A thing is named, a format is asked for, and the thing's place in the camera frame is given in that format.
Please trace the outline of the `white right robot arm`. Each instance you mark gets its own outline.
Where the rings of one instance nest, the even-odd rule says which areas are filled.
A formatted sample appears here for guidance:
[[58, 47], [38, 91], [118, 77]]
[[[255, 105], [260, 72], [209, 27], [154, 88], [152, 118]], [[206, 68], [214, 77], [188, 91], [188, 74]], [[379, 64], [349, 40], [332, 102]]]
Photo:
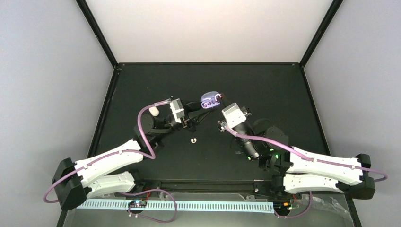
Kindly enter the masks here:
[[247, 158], [258, 160], [260, 168], [269, 174], [273, 197], [301, 192], [336, 192], [359, 200], [373, 197], [375, 181], [369, 176], [368, 155], [340, 158], [290, 147], [265, 133], [254, 133], [246, 121], [250, 113], [237, 103], [228, 105], [219, 93], [212, 96], [212, 103], [224, 106], [220, 130], [233, 135]]

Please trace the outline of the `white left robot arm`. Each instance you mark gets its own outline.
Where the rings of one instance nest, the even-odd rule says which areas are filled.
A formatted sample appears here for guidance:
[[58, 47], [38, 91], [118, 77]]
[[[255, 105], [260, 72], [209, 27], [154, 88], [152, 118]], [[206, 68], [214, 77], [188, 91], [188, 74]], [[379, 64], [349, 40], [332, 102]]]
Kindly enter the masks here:
[[94, 157], [75, 162], [71, 158], [62, 160], [43, 201], [58, 203], [63, 211], [69, 211], [90, 198], [130, 192], [136, 186], [133, 173], [115, 171], [156, 159], [155, 150], [164, 137], [182, 129], [194, 131], [218, 105], [206, 100], [167, 99], [143, 107], [138, 113], [135, 136], [127, 142]]

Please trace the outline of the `lavender earbud charging case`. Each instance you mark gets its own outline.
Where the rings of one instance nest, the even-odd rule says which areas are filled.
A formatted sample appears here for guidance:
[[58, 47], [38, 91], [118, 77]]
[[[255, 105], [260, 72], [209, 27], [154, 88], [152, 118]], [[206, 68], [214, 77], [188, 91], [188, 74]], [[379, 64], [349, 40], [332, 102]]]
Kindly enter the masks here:
[[201, 106], [203, 109], [210, 109], [220, 105], [220, 99], [218, 97], [220, 93], [217, 91], [210, 91], [201, 96]]

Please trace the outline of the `white oval charging case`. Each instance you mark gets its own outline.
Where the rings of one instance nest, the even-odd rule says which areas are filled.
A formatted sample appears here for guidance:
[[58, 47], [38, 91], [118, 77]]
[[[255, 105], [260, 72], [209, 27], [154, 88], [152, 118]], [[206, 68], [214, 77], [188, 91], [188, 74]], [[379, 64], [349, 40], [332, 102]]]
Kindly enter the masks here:
[[150, 107], [150, 108], [148, 109], [148, 111], [149, 111], [149, 113], [150, 113], [152, 116], [154, 116], [154, 117], [157, 117], [157, 116], [159, 116], [159, 114], [160, 114], [160, 111], [159, 111], [159, 109], [158, 109], [156, 106]]

